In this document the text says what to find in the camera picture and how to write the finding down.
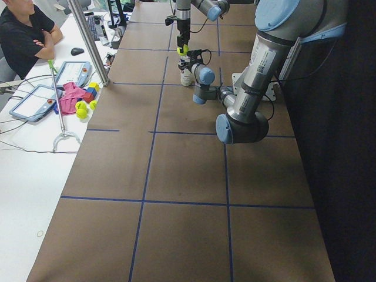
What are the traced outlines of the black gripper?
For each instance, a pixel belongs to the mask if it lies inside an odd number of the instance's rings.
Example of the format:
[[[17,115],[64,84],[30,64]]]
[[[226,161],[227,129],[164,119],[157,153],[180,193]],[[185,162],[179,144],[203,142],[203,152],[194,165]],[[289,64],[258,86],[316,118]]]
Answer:
[[[192,72],[193,63],[190,61],[190,57],[180,57],[178,68],[181,72],[189,71]]]
[[[177,37],[177,47],[182,49],[188,47],[190,39],[190,19],[178,19],[177,28],[179,30],[179,36]]]

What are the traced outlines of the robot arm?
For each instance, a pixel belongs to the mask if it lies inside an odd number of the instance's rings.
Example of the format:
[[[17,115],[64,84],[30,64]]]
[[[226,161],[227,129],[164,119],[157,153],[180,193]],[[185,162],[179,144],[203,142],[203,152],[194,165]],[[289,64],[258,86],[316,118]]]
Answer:
[[[195,6],[215,21],[229,11],[227,1],[177,1],[176,13],[166,18],[177,22],[179,68],[188,70],[196,86],[194,102],[218,99],[226,113],[216,119],[216,133],[225,144],[251,143],[268,133],[268,121],[257,108],[276,70],[291,47],[301,43],[339,38],[347,24],[348,1],[259,1],[254,22],[257,33],[248,67],[238,75],[232,88],[214,87],[213,71],[190,51],[190,8]]]
[[[190,40],[191,6],[196,7],[210,21],[216,21],[229,11],[227,1],[183,0],[176,1],[176,12],[172,20],[177,22],[179,35],[177,36],[177,51],[185,54]]]

